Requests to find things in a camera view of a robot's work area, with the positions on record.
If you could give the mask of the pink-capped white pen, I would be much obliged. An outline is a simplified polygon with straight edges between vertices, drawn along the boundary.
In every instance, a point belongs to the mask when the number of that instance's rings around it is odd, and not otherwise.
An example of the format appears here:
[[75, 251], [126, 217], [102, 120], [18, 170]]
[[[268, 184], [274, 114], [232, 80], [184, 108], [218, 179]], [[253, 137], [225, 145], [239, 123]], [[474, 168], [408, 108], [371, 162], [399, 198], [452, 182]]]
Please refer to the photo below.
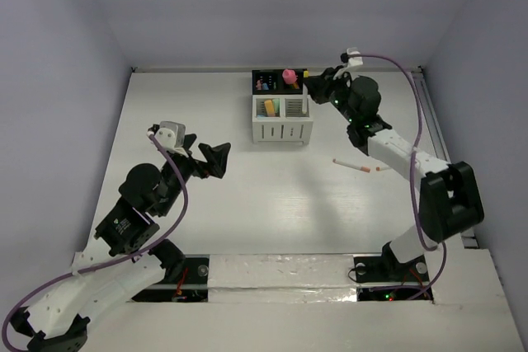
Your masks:
[[353, 164], [351, 162], [344, 162], [344, 161], [338, 160], [336, 158], [333, 158], [332, 162], [334, 164], [338, 165], [338, 166], [347, 167], [347, 168], [350, 168], [350, 169], [353, 169], [353, 170], [356, 170], [356, 171], [362, 171], [362, 172], [365, 172], [365, 173], [370, 173], [371, 172], [371, 169], [369, 167], [356, 165], [356, 164]]

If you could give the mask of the orange pink pastel highlighter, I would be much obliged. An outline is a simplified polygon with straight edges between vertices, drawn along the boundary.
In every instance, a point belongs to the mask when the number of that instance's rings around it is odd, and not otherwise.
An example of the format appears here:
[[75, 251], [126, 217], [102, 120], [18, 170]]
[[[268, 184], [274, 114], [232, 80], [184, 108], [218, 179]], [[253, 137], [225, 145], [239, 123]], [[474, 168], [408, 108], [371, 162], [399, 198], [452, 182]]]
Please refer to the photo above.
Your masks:
[[266, 117], [276, 117], [271, 100], [272, 99], [264, 100], [264, 109], [266, 112]]

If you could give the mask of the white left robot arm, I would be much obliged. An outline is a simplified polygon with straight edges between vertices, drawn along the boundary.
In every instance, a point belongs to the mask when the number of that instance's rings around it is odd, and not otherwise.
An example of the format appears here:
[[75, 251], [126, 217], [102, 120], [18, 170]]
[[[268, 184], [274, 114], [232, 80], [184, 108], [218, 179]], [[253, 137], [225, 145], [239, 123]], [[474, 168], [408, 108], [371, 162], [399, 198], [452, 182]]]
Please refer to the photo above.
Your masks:
[[27, 337], [28, 351], [78, 351], [102, 313], [157, 282], [181, 278], [186, 256], [169, 237], [188, 210], [187, 183], [193, 177], [223, 178], [231, 145], [201, 143], [204, 158], [197, 160], [191, 152], [195, 134], [161, 128], [149, 130], [148, 138], [165, 163], [132, 167], [118, 189], [119, 199], [71, 270], [15, 304], [1, 329], [8, 350], [16, 350], [8, 339], [14, 330]]

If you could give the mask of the yellow-capped white pen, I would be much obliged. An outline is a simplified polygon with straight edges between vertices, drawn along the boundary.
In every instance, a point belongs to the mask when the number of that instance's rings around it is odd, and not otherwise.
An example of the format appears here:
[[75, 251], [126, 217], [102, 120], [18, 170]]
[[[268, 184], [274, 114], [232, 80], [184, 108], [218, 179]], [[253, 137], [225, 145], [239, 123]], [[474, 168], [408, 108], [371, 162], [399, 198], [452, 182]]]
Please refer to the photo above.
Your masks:
[[307, 115], [308, 114], [308, 88], [306, 87], [305, 85], [305, 82], [306, 82], [306, 79], [307, 77], [309, 76], [309, 71], [307, 69], [305, 69], [303, 71], [303, 88], [302, 88], [302, 113], [303, 115]]

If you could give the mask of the pink glue stick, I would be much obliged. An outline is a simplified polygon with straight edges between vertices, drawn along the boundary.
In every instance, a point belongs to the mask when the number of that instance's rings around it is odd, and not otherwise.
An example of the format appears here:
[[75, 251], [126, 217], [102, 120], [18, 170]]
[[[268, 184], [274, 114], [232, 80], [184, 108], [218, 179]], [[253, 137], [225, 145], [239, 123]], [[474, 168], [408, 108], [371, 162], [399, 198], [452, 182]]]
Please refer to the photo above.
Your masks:
[[296, 75], [295, 70], [284, 69], [282, 72], [282, 78], [283, 78], [285, 85], [292, 87], [293, 89], [299, 89], [299, 85], [297, 83], [297, 75]]

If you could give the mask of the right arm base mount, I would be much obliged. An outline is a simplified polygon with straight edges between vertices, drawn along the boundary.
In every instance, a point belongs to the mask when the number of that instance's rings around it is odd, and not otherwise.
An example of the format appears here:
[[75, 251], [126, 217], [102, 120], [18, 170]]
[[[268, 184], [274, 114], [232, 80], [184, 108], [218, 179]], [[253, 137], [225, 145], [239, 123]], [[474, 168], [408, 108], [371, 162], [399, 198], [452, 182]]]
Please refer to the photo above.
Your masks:
[[356, 285], [358, 302], [431, 301], [425, 256], [390, 269], [381, 256], [355, 256], [347, 277]]

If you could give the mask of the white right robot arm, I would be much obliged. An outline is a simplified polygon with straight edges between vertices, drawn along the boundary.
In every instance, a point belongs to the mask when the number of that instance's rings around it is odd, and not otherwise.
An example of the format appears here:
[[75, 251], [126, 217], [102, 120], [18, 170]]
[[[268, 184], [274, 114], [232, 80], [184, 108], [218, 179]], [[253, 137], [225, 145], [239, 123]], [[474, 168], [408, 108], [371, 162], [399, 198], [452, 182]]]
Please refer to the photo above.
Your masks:
[[334, 68], [307, 77], [312, 100], [331, 104], [347, 121], [351, 144], [389, 166], [410, 184], [415, 223], [387, 242], [375, 266], [388, 279], [399, 279], [423, 253], [481, 223], [482, 200], [473, 168], [448, 163], [402, 138], [379, 114], [378, 83], [366, 76], [337, 75]]

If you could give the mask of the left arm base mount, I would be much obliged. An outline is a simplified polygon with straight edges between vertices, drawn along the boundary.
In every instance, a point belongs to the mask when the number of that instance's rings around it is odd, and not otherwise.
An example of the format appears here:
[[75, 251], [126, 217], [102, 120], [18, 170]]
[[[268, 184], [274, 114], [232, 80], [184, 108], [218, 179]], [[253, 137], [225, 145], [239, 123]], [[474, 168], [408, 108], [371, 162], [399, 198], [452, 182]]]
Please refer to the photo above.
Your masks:
[[135, 303], [206, 303], [209, 296], [210, 257], [186, 258], [182, 273], [176, 280], [162, 280], [132, 297]]

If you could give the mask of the long green highlighter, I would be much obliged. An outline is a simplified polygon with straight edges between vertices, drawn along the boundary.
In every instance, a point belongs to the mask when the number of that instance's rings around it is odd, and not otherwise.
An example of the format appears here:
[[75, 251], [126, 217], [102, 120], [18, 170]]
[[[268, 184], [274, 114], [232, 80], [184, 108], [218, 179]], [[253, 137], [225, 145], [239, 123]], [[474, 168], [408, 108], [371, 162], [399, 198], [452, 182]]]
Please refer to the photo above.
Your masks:
[[280, 100], [278, 98], [274, 98], [271, 100], [275, 116], [280, 115]]

